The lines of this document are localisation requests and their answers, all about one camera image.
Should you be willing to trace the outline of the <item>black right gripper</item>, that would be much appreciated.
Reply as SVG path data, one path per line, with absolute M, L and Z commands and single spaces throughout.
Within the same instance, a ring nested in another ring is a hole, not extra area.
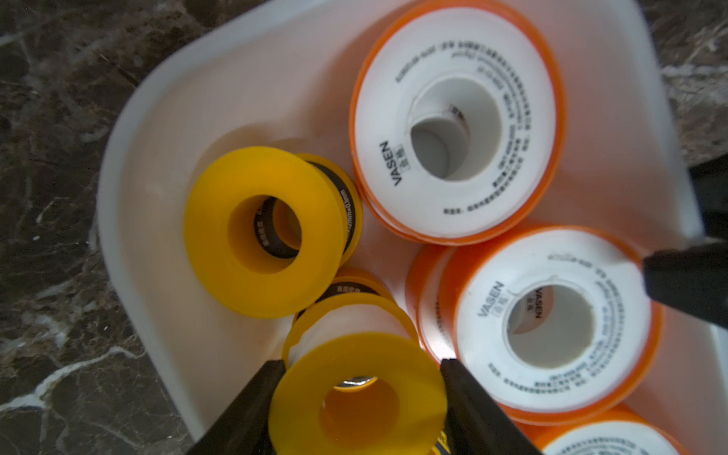
M 727 240 L 727 161 L 722 155 L 689 169 L 707 236 Z M 650 299 L 727 327 L 727 244 L 661 250 L 643 260 Z

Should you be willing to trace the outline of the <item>yellow black tape spool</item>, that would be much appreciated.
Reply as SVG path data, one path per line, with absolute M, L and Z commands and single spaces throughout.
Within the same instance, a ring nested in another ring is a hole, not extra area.
M 375 294 L 396 303 L 392 292 L 383 281 L 373 273 L 355 267 L 341 267 L 315 303 L 346 293 Z
M 325 174 L 339 194 L 347 222 L 346 242 L 340 261 L 340 265 L 345 265 L 354 255 L 363 231 L 363 206 L 356 184 L 343 168 L 325 157 L 312 154 L 299 154 L 298 157 Z

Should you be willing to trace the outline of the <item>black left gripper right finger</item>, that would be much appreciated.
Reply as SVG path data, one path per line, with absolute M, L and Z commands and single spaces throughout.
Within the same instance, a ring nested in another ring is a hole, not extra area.
M 459 360 L 444 359 L 447 388 L 445 434 L 452 454 L 540 455 Z

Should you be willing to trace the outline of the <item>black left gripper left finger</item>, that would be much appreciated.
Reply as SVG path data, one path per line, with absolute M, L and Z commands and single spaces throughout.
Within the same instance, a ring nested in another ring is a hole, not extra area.
M 285 372 L 281 359 L 265 362 L 187 454 L 275 454 L 268 416 L 273 394 Z

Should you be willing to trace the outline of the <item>yellow tape roll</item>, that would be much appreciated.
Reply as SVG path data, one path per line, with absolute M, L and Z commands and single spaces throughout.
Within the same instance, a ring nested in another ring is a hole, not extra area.
M 254 226 L 269 197 L 299 220 L 296 257 L 264 250 Z M 219 303 L 242 315 L 293 315 L 324 292 L 347 240 L 347 216 L 331 180 L 298 155 L 248 147 L 216 159 L 193 185 L 184 238 L 198 280 Z
M 279 454 L 428 454 L 447 415 L 438 364 L 393 301 L 345 293 L 314 304 L 284 342 L 270 403 Z

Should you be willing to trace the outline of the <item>orange white tape roll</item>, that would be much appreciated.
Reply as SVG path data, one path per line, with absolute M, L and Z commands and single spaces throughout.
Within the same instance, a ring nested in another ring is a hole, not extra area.
M 619 404 L 664 332 L 638 252 L 589 227 L 525 223 L 458 248 L 438 303 L 458 360 L 509 417 L 533 426 Z
M 675 438 L 625 404 L 582 423 L 551 427 L 517 424 L 543 454 L 688 455 Z
M 456 251 L 457 248 L 451 246 L 422 246 L 414 257 L 405 283 L 407 311 L 416 326 L 422 347 L 437 363 L 456 358 L 438 303 L 443 273 Z
M 485 242 L 544 197 L 566 123 L 559 64 L 524 15 L 498 1 L 427 1 L 387 28 L 359 72 L 356 179 L 406 239 Z

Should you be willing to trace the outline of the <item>white plastic storage box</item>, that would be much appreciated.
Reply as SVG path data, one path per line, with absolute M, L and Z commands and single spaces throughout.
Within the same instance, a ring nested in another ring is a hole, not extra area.
M 282 318 L 252 318 L 219 303 L 198 280 L 185 245 L 185 211 L 197 179 L 223 155 L 271 147 L 319 155 L 343 168 L 361 197 L 363 231 L 337 272 L 373 273 L 417 332 L 405 283 L 422 246 L 437 244 L 396 234 L 370 210 L 356 179 L 349 119 L 373 46 L 402 14 L 425 2 L 270 2 L 176 53 L 125 106 L 100 176 L 102 253 L 196 441 L 265 362 L 284 362 L 292 325 L 316 304 Z M 658 251 L 706 245 L 637 4 L 498 2 L 519 11 L 547 40 L 567 97 L 555 177 L 512 229 L 542 223 L 604 231 L 632 246 L 642 269 Z M 266 252 L 297 256 L 301 226 L 282 201 L 263 202 L 254 226 Z M 659 304 L 665 322 L 654 363 L 616 406 L 627 405 L 689 454 L 724 454 L 726 328 Z

